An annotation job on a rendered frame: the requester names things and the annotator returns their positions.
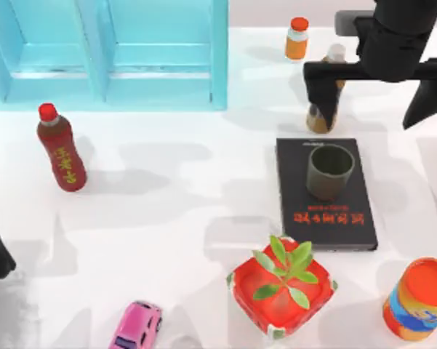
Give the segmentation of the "brown bottle with white cap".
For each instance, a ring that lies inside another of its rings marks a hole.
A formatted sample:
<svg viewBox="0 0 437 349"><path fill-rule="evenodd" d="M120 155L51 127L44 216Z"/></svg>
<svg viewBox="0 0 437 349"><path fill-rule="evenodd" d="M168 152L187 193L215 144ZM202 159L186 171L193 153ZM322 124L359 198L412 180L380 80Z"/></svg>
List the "brown bottle with white cap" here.
<svg viewBox="0 0 437 349"><path fill-rule="evenodd" d="M324 58L321 60L324 63L344 63L345 62L345 46L342 44L332 44ZM310 131L316 134L327 134L333 129L337 118L337 108L335 109L332 125L328 126L326 120L322 116L320 110L310 104L308 114L306 116L306 125Z"/></svg>

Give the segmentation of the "orange bottle with red cap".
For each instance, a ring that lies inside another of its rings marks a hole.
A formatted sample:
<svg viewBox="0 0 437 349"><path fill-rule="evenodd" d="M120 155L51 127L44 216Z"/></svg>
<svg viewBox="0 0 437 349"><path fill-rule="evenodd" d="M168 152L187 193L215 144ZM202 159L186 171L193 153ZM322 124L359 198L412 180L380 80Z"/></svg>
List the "orange bottle with red cap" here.
<svg viewBox="0 0 437 349"><path fill-rule="evenodd" d="M305 57L308 45L308 26L309 22L306 18L292 18L286 35L285 55L288 59L301 60Z"/></svg>

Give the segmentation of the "pale grey rounded box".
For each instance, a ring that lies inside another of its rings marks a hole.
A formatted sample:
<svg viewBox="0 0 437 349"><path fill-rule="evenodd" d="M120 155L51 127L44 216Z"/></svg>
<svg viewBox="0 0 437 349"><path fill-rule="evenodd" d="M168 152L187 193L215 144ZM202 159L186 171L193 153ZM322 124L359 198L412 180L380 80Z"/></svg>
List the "pale grey rounded box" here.
<svg viewBox="0 0 437 349"><path fill-rule="evenodd" d="M357 36L354 20L357 17L371 17L373 10L340 10L334 15L334 29L338 36Z"/></svg>

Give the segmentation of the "dark grey-green cup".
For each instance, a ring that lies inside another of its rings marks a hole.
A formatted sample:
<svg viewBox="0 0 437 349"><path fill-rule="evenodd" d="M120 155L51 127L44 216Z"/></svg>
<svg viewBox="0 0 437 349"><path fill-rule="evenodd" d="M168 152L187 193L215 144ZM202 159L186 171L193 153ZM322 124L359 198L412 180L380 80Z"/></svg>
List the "dark grey-green cup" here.
<svg viewBox="0 0 437 349"><path fill-rule="evenodd" d="M321 201L337 198L355 168L353 154L341 145L324 144L315 147L308 157L306 188Z"/></svg>

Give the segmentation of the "black book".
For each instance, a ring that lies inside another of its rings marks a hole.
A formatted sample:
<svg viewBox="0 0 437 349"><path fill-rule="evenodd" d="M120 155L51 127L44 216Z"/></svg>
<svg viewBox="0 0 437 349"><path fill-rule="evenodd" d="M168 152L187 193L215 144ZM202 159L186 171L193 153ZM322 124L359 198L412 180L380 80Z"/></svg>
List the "black book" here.
<svg viewBox="0 0 437 349"><path fill-rule="evenodd" d="M353 172L341 193L321 201L306 188L309 155L322 145L338 145L353 156ZM276 168L281 221L286 236L309 241L318 251L374 251L378 246L357 141L353 138L279 138Z"/></svg>

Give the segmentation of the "light blue rack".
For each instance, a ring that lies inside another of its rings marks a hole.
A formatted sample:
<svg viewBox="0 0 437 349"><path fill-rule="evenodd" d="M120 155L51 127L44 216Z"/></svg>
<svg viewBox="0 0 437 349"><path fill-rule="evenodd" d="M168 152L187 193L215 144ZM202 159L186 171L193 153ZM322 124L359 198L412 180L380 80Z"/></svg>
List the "light blue rack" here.
<svg viewBox="0 0 437 349"><path fill-rule="evenodd" d="M224 110L228 0L0 0L0 111Z"/></svg>

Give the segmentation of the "orange and blue can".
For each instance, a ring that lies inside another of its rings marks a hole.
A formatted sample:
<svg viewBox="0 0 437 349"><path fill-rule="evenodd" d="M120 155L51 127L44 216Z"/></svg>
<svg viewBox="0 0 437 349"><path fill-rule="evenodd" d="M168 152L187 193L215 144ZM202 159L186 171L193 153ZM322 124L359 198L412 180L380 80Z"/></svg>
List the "orange and blue can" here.
<svg viewBox="0 0 437 349"><path fill-rule="evenodd" d="M406 341L420 341L437 327L437 259L411 262L382 307L387 327Z"/></svg>

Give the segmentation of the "red pot with green plant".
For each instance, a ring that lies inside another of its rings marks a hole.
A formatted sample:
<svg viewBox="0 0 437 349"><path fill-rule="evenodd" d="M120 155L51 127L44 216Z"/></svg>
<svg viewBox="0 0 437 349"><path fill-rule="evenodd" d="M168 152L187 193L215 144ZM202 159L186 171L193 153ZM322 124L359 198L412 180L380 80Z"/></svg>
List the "red pot with green plant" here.
<svg viewBox="0 0 437 349"><path fill-rule="evenodd" d="M332 298L337 282L313 257L312 243L270 236L264 250L226 278L236 303L270 339L293 334Z"/></svg>

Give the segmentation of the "pink toy car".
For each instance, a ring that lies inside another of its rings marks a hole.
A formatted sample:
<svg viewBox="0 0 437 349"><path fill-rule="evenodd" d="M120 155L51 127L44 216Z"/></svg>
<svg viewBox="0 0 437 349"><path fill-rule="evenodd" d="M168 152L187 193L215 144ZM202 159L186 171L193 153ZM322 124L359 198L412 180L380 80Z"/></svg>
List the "pink toy car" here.
<svg viewBox="0 0 437 349"><path fill-rule="evenodd" d="M162 309L146 301L131 302L121 317L108 349L154 349Z"/></svg>

